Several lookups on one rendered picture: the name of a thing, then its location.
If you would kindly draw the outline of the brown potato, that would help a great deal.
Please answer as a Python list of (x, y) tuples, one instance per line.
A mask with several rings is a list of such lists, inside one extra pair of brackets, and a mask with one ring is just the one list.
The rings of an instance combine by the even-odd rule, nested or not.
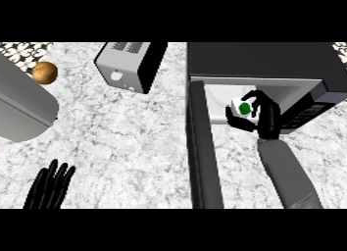
[(52, 84), (58, 78), (58, 68), (49, 62), (39, 62), (33, 70), (34, 81), (39, 84)]

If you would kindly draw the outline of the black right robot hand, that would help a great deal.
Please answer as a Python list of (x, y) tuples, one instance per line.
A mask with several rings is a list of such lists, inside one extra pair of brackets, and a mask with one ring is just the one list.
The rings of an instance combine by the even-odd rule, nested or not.
[(257, 131), (259, 137), (265, 140), (278, 139), (281, 134), (280, 105), (262, 90), (251, 90), (243, 100), (246, 101), (251, 97), (256, 98), (251, 103), (251, 115), (259, 116), (259, 122), (254, 124), (248, 119), (237, 117), (231, 107), (226, 107), (228, 124), (246, 131)]

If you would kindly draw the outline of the dark grey microwave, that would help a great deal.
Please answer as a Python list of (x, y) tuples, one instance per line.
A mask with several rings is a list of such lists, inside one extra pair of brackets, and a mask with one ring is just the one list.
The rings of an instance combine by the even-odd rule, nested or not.
[(188, 79), (204, 83), (210, 123), (259, 89), (280, 104), (291, 133), (347, 98), (347, 70), (330, 42), (191, 42)]

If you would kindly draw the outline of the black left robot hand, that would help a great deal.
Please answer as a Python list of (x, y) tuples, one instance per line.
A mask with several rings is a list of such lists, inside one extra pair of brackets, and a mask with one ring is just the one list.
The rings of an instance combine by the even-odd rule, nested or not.
[(53, 159), (36, 176), (25, 201), (25, 209), (59, 209), (70, 187), (76, 167)]

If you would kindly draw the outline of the silver toaster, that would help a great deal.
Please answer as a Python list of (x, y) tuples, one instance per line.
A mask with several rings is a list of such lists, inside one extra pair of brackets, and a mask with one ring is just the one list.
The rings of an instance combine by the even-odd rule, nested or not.
[(167, 48), (167, 42), (108, 42), (95, 59), (107, 84), (148, 94)]

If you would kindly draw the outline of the large grey rounded appliance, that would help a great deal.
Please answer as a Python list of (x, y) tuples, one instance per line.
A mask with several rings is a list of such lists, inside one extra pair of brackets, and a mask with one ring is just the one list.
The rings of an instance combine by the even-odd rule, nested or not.
[(34, 139), (53, 126), (58, 112), (56, 98), (0, 52), (0, 136)]

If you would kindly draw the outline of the dark grey microwave door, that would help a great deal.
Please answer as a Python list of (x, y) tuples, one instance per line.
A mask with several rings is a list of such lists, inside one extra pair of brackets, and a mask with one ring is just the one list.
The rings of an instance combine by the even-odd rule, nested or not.
[(192, 208), (223, 209), (225, 203), (203, 81), (191, 82), (186, 89), (186, 149)]

